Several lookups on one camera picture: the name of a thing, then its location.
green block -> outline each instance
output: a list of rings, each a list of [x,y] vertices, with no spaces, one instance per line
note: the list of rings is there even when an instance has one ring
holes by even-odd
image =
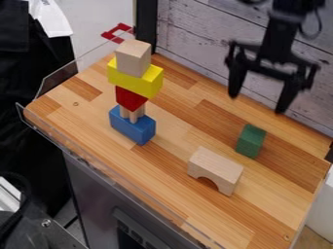
[[[247,124],[241,132],[236,151],[249,158],[257,158],[263,146],[265,136],[265,130]]]

arch block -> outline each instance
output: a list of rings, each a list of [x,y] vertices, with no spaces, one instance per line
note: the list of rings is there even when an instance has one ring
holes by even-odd
[[[226,196],[233,194],[242,172],[242,165],[204,147],[199,147],[191,156],[187,168],[190,176],[196,179],[208,178],[216,184],[218,191]]]

wooden block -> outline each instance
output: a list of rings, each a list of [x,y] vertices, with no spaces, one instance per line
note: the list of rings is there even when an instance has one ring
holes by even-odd
[[[130,117],[130,111],[125,108],[124,106],[119,106],[120,108],[120,116],[123,118],[123,119],[128,119]]]
[[[129,121],[132,124],[136,124],[138,118],[139,118],[139,110],[129,112]]]
[[[265,137],[265,130],[247,124],[241,132],[236,151],[249,158],[255,159],[259,156]]]
[[[138,117],[141,118],[146,114],[146,105],[143,104],[140,106],[140,108],[138,109]]]
[[[144,96],[116,86],[117,103],[129,109],[131,112],[136,111],[136,109],[141,107],[145,102],[147,102],[147,100],[148,98]]]
[[[117,105],[109,112],[109,118],[112,127],[138,145],[146,144],[155,136],[156,122],[148,116],[143,116],[136,124],[131,124],[129,119],[120,116],[120,107]]]
[[[111,84],[147,98],[153,98],[161,89],[164,76],[163,68],[150,65],[141,78],[135,78],[119,72],[117,63],[117,58],[113,58],[107,65],[108,79]]]
[[[118,71],[141,78],[151,64],[152,46],[137,40],[126,40],[115,51]]]
[[[242,171],[243,167],[234,161],[217,155],[209,149],[199,147],[188,161],[187,173],[196,179],[208,178],[216,184],[220,193],[231,196]]]

black pole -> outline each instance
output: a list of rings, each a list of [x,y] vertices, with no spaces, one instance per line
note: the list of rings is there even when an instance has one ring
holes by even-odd
[[[135,37],[152,45],[155,52],[157,43],[158,0],[137,0]]]

wooden tabletop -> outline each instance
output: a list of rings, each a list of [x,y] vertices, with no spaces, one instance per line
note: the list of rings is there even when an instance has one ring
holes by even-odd
[[[157,135],[135,145],[109,125],[116,105],[106,78],[111,57],[41,96],[24,115],[204,244],[212,246],[192,226],[226,248],[288,248],[329,169],[323,158],[330,139],[247,97],[232,100],[225,87],[155,54],[153,63],[166,70],[161,92],[147,103]],[[268,132],[257,160],[234,150],[245,124]],[[199,146],[244,166],[233,196],[187,175]]]

